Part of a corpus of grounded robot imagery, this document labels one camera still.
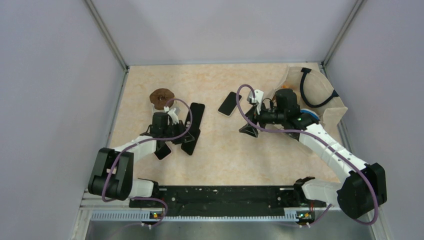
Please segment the black smartphone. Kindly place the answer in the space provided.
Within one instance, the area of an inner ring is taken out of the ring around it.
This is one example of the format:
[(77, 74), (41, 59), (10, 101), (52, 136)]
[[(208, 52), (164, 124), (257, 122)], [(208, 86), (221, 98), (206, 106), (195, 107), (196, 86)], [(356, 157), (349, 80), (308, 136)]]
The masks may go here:
[(192, 136), (193, 140), (183, 143), (180, 148), (186, 154), (188, 154), (189, 156), (192, 156), (196, 148), (198, 139), (200, 137), (201, 130), (199, 128), (195, 128), (195, 129), (191, 128), (188, 133)]

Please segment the black phone case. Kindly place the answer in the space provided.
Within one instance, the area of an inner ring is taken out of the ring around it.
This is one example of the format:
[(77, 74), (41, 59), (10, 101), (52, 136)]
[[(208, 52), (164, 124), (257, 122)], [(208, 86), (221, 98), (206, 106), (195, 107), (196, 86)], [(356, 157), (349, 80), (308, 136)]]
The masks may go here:
[(199, 132), (205, 108), (206, 106), (203, 103), (192, 102), (190, 104), (192, 117), (190, 117), (190, 114), (188, 113), (184, 123), (186, 127), (191, 124), (191, 127), (189, 129), (190, 134), (193, 135)]

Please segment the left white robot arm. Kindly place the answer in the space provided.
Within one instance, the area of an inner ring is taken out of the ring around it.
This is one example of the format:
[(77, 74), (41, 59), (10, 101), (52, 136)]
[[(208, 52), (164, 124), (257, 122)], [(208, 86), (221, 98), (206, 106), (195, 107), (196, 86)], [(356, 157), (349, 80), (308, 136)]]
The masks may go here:
[(134, 177), (134, 164), (142, 158), (160, 153), (167, 142), (190, 143), (194, 136), (174, 110), (156, 112), (146, 132), (119, 147), (101, 148), (88, 182), (88, 192), (105, 202), (141, 197), (149, 207), (160, 202), (160, 193), (152, 180)]

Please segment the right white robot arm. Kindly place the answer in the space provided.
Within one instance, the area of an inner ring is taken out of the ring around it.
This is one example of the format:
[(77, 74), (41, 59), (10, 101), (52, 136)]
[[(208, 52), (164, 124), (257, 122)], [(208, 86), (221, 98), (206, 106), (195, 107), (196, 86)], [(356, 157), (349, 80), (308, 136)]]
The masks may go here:
[(253, 136), (257, 136), (258, 131), (289, 134), (319, 156), (339, 180), (336, 183), (304, 178), (300, 188), (293, 192), (294, 202), (299, 206), (307, 206), (311, 201), (325, 202), (339, 207), (356, 222), (373, 211), (373, 218), (367, 224), (374, 224), (379, 206), (387, 201), (385, 169), (378, 163), (365, 162), (333, 139), (314, 112), (300, 108), (293, 90), (279, 89), (275, 98), (275, 108), (263, 108), (263, 91), (251, 89), (247, 100), (252, 107), (242, 114), (247, 124), (240, 131), (252, 128)]

